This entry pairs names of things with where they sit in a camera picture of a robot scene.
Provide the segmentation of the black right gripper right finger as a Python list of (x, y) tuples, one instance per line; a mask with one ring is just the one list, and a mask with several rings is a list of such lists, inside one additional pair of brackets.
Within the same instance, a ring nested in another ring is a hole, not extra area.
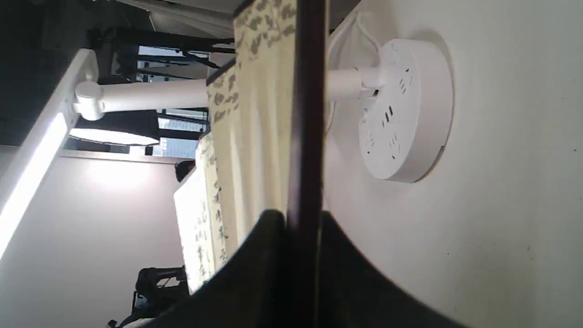
[(460, 328), (385, 278), (329, 212), (322, 213), (320, 239), (320, 328)]

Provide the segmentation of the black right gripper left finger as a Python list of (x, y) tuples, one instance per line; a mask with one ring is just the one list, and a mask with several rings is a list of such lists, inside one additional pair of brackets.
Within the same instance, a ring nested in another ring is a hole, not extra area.
[(285, 218), (265, 210), (229, 261), (194, 294), (154, 319), (153, 328), (274, 328)]

